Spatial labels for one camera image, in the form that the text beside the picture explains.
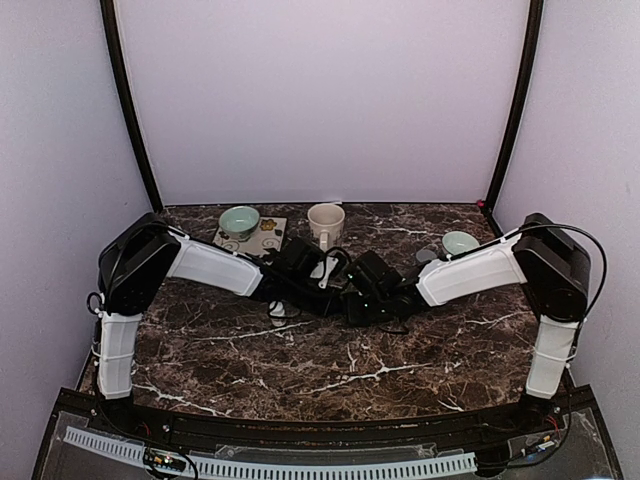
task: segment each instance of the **white mug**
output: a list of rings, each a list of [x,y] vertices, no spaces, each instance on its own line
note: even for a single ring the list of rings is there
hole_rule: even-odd
[[[313,236],[319,240],[320,249],[326,252],[342,235],[344,210],[333,203],[319,203],[307,212]]]

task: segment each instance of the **patterned coaster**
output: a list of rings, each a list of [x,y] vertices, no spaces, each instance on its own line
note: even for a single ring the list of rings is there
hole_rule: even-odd
[[[213,243],[230,252],[250,253],[252,255],[263,256],[267,253],[267,248],[280,250],[284,230],[287,226],[287,219],[282,217],[262,217],[260,225],[256,231],[245,241],[233,240],[218,228]]]

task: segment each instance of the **purple wall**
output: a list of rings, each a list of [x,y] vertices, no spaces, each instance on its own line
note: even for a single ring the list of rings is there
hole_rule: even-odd
[[[102,247],[149,206],[97,1],[0,2],[0,451],[30,478],[90,346]]]
[[[163,198],[476,201],[528,4],[118,2]]]
[[[610,277],[573,370],[594,387],[627,478],[640,478],[639,156],[640,3],[548,2],[497,218],[510,229],[541,211],[604,243]]]

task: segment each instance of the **brown marble surface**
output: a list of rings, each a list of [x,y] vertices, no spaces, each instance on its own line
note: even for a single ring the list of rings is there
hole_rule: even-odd
[[[259,205],[285,216],[289,236],[310,235],[308,205]],[[348,204],[342,246],[378,252],[402,273],[450,230],[493,238],[474,205]],[[172,207],[165,217],[211,240],[227,207]],[[197,283],[164,283],[138,331],[139,404],[269,420],[381,420],[517,401],[536,321],[519,286],[416,315],[408,335],[350,329],[303,313],[274,329],[266,306]],[[82,389],[90,390],[91,372]]]

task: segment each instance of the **small bowl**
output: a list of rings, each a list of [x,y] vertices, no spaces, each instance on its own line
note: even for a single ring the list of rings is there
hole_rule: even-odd
[[[233,207],[226,210],[218,224],[229,238],[234,240],[245,241],[258,228],[260,223],[260,212],[251,207]]]
[[[442,237],[442,246],[451,255],[468,252],[480,246],[480,243],[465,232],[449,232]]]

